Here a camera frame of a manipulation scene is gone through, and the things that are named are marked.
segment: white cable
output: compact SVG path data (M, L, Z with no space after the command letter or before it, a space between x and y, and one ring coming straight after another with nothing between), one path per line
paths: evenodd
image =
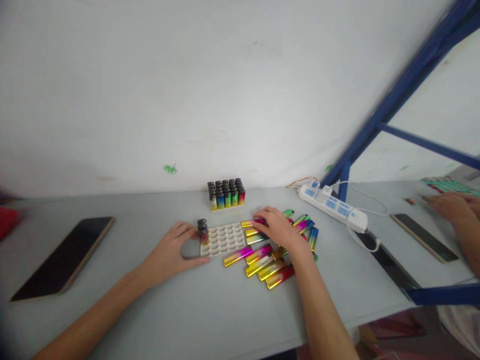
M337 182L334 185L340 185L340 184L345 184L345 183L349 183L349 182L350 181L340 181L340 182ZM372 210L368 210L368 209L364 209L364 208L359 208L359 207L354 207L354 209L363 211L365 213L370 213L370 214L375 214L375 215L380 215L380 216L387 216L389 214L390 209L389 209L389 206L386 203L384 203L383 201L377 199L376 197L374 197L370 194L367 194L366 192L363 192L362 190L357 189L356 187L353 187L353 186L350 186L350 187L353 190L358 191L359 193L362 193L362 194L368 196L369 198L372 198L372 199L378 201L380 204L382 204L385 207L386 212L383 212L383 213L382 212L376 212L376 211L372 211ZM382 241L378 237L375 238L375 248L373 250L371 250L368 247L366 247L365 244L363 242L361 242L360 239L357 236L355 236L355 234L353 233L352 229L349 226L348 221L346 223L346 228L348 229L348 232L350 233L350 236L353 238L353 240L355 240L358 243L358 245L360 245L362 248L367 250L369 253L376 253L379 250Z

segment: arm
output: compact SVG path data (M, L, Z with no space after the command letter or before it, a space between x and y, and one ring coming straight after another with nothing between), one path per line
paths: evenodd
M209 258L182 258L182 245L196 235L197 229L192 225L186 222L175 224L139 267L122 277L90 310L33 359L85 359L127 307L146 290L210 261Z
M358 359L354 344L317 269L310 245L276 208L267 206L255 216L265 218L268 227L261 223L254 226L290 253L312 359Z
M480 278L479 215L475 213L475 207L466 198L469 197L447 192L430 197L428 203L451 223L466 261L476 276Z

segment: power strip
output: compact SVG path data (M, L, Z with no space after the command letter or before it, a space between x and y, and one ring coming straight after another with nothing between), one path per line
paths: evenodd
M333 197L332 191L330 186L320 188L317 181L312 181L298 189L298 196L353 231L364 234L368 225L367 214Z

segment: white plastic tray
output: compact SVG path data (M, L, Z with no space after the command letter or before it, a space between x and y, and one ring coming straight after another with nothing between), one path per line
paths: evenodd
M210 227L208 229L210 243L200 245L200 257L212 258L218 255L228 255L247 246L245 231L239 222Z

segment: box of lighters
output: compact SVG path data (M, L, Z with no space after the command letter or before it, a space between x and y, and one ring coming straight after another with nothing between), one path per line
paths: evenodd
M207 185L212 211L235 208L245 204L245 188L239 177L223 181L210 181Z

